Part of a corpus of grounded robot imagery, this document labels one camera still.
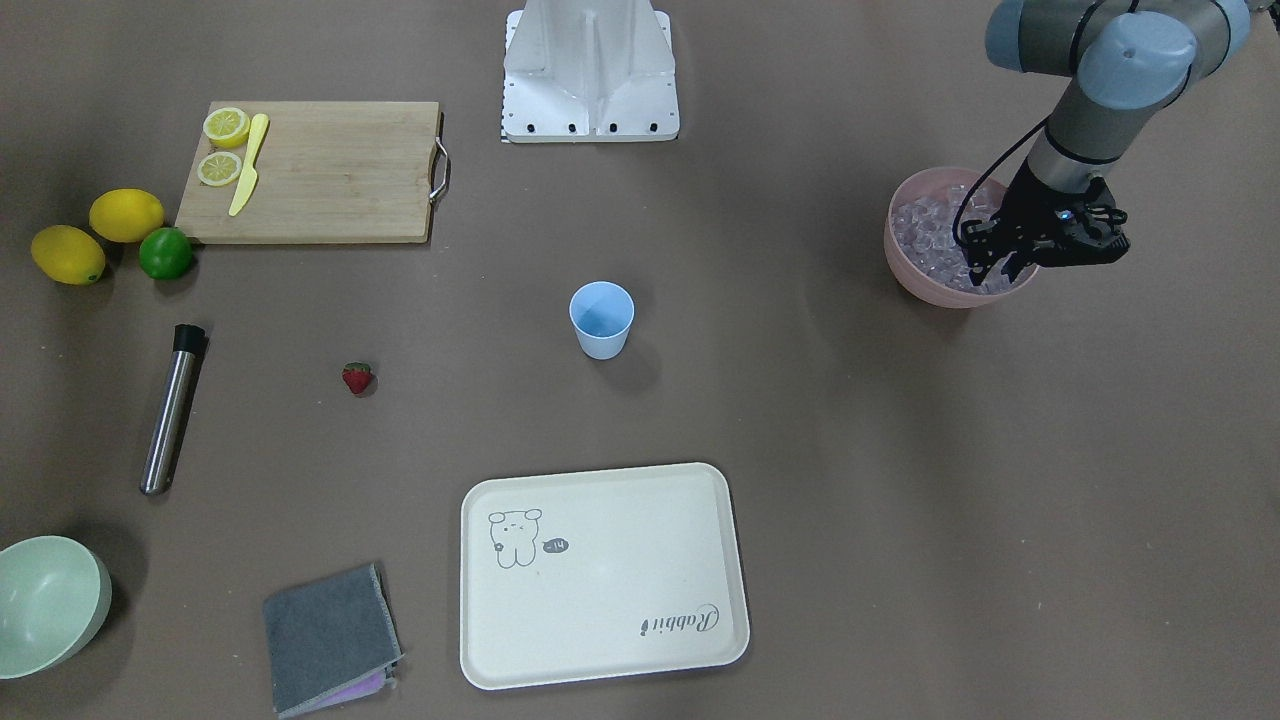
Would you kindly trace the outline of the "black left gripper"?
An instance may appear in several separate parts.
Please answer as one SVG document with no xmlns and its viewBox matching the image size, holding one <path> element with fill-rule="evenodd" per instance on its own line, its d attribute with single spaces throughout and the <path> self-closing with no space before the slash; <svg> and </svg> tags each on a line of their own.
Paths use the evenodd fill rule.
<svg viewBox="0 0 1280 720">
<path fill-rule="evenodd" d="M 977 240 L 972 240 L 968 231 L 963 232 L 963 252 L 972 284 L 984 284 L 992 272 L 1001 274 L 1004 284 L 1018 284 L 1036 259 L 1074 259 L 1076 252 L 1061 229 L 1059 213 L 1075 205 L 1074 192 L 1046 184 L 1030 161 L 1023 161 L 992 217 L 995 231 Z"/>
</svg>

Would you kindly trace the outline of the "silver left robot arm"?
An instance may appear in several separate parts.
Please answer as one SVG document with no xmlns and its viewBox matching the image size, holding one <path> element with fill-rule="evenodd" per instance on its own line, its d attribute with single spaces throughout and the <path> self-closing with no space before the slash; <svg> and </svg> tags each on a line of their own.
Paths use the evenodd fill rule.
<svg viewBox="0 0 1280 720">
<path fill-rule="evenodd" d="M 1061 76 L 1055 109 L 991 219 L 955 220 L 973 284 L 1028 266 L 1115 263 L 1130 249 L 1106 184 L 1148 120 L 1233 58 L 1251 35 L 1244 1 L 1002 1 L 986 54 L 1005 69 Z"/>
</svg>

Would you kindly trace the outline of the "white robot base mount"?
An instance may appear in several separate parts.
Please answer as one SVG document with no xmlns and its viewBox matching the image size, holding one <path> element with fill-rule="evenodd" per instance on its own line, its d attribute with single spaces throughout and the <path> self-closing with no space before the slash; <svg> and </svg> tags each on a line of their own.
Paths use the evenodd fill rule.
<svg viewBox="0 0 1280 720">
<path fill-rule="evenodd" d="M 507 143 L 678 137 L 672 23 L 649 1 L 527 1 L 504 23 Z"/>
</svg>

